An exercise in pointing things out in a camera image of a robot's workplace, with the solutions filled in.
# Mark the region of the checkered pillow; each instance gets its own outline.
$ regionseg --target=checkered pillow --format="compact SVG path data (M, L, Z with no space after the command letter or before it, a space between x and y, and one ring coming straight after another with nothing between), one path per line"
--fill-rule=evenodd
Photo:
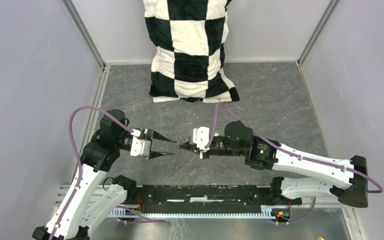
M149 92L154 103L239 101L223 72L230 1L143 0L149 38L157 49Z

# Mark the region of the cable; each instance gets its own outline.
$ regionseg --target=cable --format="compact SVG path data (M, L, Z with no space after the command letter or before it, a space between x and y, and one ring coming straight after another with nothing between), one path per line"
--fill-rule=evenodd
M145 220L145 221L137 221L137 222L134 222L134 221L127 222L128 224L134 224L134 223L136 223L136 224L144 224L144 223L163 224L163 223L166 222L165 220L162 220L162 219L157 219L157 220L155 220L155 219L147 218L146 216L143 216L143 215L141 215L141 214L139 214L139 213L133 211L132 209L130 209L130 208L128 208L128 207L125 207L125 206L120 206L120 205L119 205L119 206L117 206L117 208L122 208L122 209L124 209L124 210L127 210L127 211L129 211L130 213L132 213L133 215L136 215L136 216L138 216L139 218Z
M289 212L289 217L284 217L284 216L282 216L282 215L279 215L279 217L280 217L280 218L283 218L283 219L286 220L286 221L289 221L289 220L291 219L291 217L292 217L292 209L289 208L287 211Z
M77 177L77 182L75 183L74 189L71 192L70 196L68 197L67 203L62 208L61 213L59 214L59 217L56 219L55 225L53 227L52 232L49 235L49 239L48 240L52 240L54 238L54 235L57 232L57 227L56 226L60 225L61 220L63 219L63 216L64 216L64 214L67 211L67 208L69 207L69 205L72 202L74 196L76 195L77 189L79 188L80 182L82 180L82 176L83 176L82 161L80 160L79 152L77 150L76 143L74 141L74 136L73 136L73 119L74 119L74 116L80 110L83 110L83 109L92 109L92 110L98 111L98 112L104 114L105 116L107 116L108 118L110 118L111 120L113 120L116 124L118 124L120 127L125 129L126 131L128 131L130 133L133 133L133 129L131 129L130 127L125 126L123 123L121 123L119 120L117 120L114 116L112 116L111 114L109 114L108 112L106 112L105 110L103 110L103 109L101 109L99 107L86 105L86 106L78 107L76 110L74 110L72 112L72 114L70 116L70 119L68 121L68 134L70 136L71 146L72 146L72 148L74 150L74 155L75 155L75 158L77 160L78 177Z
M142 200L140 200L140 203L142 204L142 214L145 213L145 204Z
M232 115L233 118L235 118L237 121L240 121L241 123L244 124L243 121L241 121L239 119L238 116L236 116L236 114L234 114L229 108L227 108L223 103L221 102L218 102L216 105L215 105L215 110L214 110L214 121L213 121L213 125L212 125L212 130L210 132L210 136L209 136L209 139L210 141L208 142L208 144L205 146L206 148L211 144L211 142L213 141L213 138L214 138L214 133L216 132L216 123L217 123L217 115L218 115L218 111L219 111L219 106L222 105L224 109L226 109L226 111L228 111L230 113L230 115ZM279 146L277 146L276 144L274 144L272 141L268 140L266 137L264 137L262 134L258 133L257 131L255 131L254 129L252 130L252 132L257 136L259 137L260 139L264 140L266 143L268 143L270 146L272 146L273 148L285 153L285 154L288 154L290 156L293 156L293 157L296 157L298 159L302 159L302 160L306 160L306 161L309 161L309 162L313 162L313 163L317 163L317 164L322 164L322 165L326 165L326 166L330 166L330 167L333 167L333 168L337 168L337 169L341 169L343 171L348 171L348 172L351 172L353 174L357 174L365 179L367 179L369 182L371 182L372 184L374 184L378 190L368 190L367 193L369 194L380 194L384 191L384 188L378 183L376 182L373 178L369 177L368 175L362 173L362 172L359 172L355 169L352 169L352 168L346 168L345 166L342 166L342 165L337 165L337 164L334 164L334 163L330 163L330 162L325 162L325 161L321 161L321 160L317 160L317 159L313 159L313 158L310 158L310 157L307 157L307 156L301 156L299 154L296 154L294 152L291 152L291 151L288 151L286 149L283 149Z
M108 190L105 189L105 182L106 182L108 179L112 179L112 180L114 180L114 177L109 176L109 177L105 178L105 180L102 182L102 188L105 190L105 192L108 192Z
M294 223L301 222L302 220L304 220L304 219L309 217L309 215L314 211L315 206L316 206L316 198L314 197L310 209L308 210L308 212L306 214L304 214L304 216L302 216L302 217L300 217L298 219L295 219L293 221L276 222L276 225L289 225L289 224L294 224Z

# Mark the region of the white wall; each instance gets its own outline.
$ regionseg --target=white wall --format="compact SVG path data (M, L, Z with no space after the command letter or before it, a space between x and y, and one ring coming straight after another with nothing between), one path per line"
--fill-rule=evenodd
M0 0L0 240L31 239L50 219L74 166L68 119L99 74L62 1Z
M73 0L107 63L151 63L142 0ZM233 0L226 61L295 61L329 0Z
M333 157L365 156L384 187L384 1L341 1L303 73ZM384 239L384 193L357 214L365 239Z

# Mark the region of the white bracket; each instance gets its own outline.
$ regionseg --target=white bracket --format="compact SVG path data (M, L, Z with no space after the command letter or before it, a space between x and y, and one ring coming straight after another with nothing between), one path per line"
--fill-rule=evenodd
M289 178L285 177L281 184L282 196L288 199L305 198L305 197L317 197L317 198L336 198L330 189L332 184L314 179L308 178Z
M210 141L210 128L201 126L199 128L194 128L192 129L192 134L191 134L191 139L190 142L191 144L196 144L196 147L203 151L206 152L210 150L209 147L205 147L208 142Z
M131 135L133 135L133 138L131 141L130 156L149 156L151 151L151 141L138 139L138 137L141 135L141 131L137 129L133 129Z

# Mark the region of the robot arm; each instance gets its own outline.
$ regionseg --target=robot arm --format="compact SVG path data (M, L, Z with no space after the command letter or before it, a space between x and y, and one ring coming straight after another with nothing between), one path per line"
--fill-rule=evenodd
M334 197L339 202L352 207L366 208L367 180L359 175L339 168L302 160L271 146L264 140L253 135L253 130L244 126L240 121L226 125L225 136L215 136L210 140L208 127L194 128L189 142L179 148L199 155L201 159L215 156L244 157L245 164L257 170L276 170L298 173L310 178L275 177L271 183L271 192L288 199L302 197ZM306 156L319 161L345 166L367 172L366 159L354 156L351 159L334 159L302 152L277 141L271 141L278 148Z
M108 111L124 125L129 124L121 110ZM160 156L174 155L173 153L152 151L152 140L162 140L175 143L152 129L134 129L132 133L125 131L114 121L104 116L100 120L100 129L92 136L91 141L84 147L80 157L83 174L80 186L76 187L79 172L76 172L74 181L68 193L46 226L37 227L33 238L48 240L53 229L56 228L53 239L88 240L108 214L123 203L127 198L135 198L134 192L129 192L136 182L120 175L116 177L108 191L89 209L88 203L97 186L104 180L112 164L119 158L120 150L129 151L131 156L153 159ZM72 199L71 193L76 189ZM59 224L58 218L62 209L67 206Z

